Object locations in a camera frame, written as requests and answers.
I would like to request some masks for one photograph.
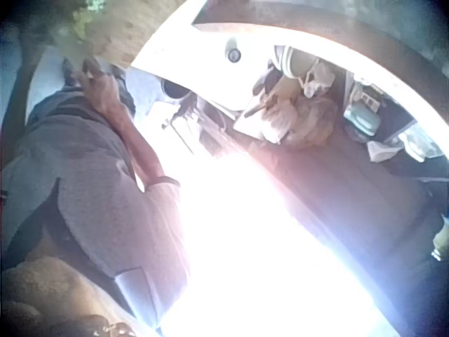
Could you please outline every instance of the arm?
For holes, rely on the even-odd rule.
[[[153,148],[148,144],[142,134],[136,129],[133,121],[129,118],[128,109],[125,105],[117,107],[114,114],[126,116],[123,121],[111,122],[112,127],[119,133],[129,151],[136,173],[144,186],[151,185],[157,178],[164,176],[161,162]]]
[[[37,64],[24,64],[15,79],[3,124],[1,125],[1,169],[11,161],[19,139],[25,133],[27,96]]]
[[[92,62],[86,61],[85,66],[93,78],[88,78],[83,72],[77,74],[84,95],[121,136],[144,186],[151,185],[164,175],[162,165],[153,148],[134,126],[127,107],[120,102],[116,79],[101,72]]]

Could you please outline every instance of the gray shirt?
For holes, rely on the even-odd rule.
[[[109,277],[143,270],[158,325],[189,274],[179,185],[162,179],[141,192],[122,140],[81,92],[61,91],[35,107],[1,179],[2,255],[58,180],[57,205],[73,238]]]

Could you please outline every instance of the plastic bag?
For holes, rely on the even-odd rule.
[[[278,144],[297,120],[297,112],[290,100],[277,102],[262,115],[262,134],[266,140]]]
[[[403,146],[392,147],[375,141],[370,141],[366,145],[368,146],[370,160],[374,163],[393,158],[399,150],[403,149]]]
[[[329,98],[299,97],[295,109],[297,119],[283,144],[295,149],[323,144],[333,132],[337,105]]]
[[[406,152],[419,162],[423,162],[426,158],[443,155],[443,151],[441,151],[438,145],[427,135],[419,124],[412,125],[398,137],[402,140]]]

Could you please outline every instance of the man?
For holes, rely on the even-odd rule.
[[[180,186],[133,125],[117,68],[120,87],[94,61],[76,73],[81,88],[66,72],[66,86],[36,105],[25,127],[43,50],[28,46],[1,133],[2,269],[56,256],[156,328],[189,275]]]

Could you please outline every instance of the hand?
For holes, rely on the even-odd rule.
[[[130,121],[128,109],[120,101],[116,79],[102,72],[92,61],[84,61],[83,68],[85,72],[77,72],[76,78],[93,108],[115,128]]]

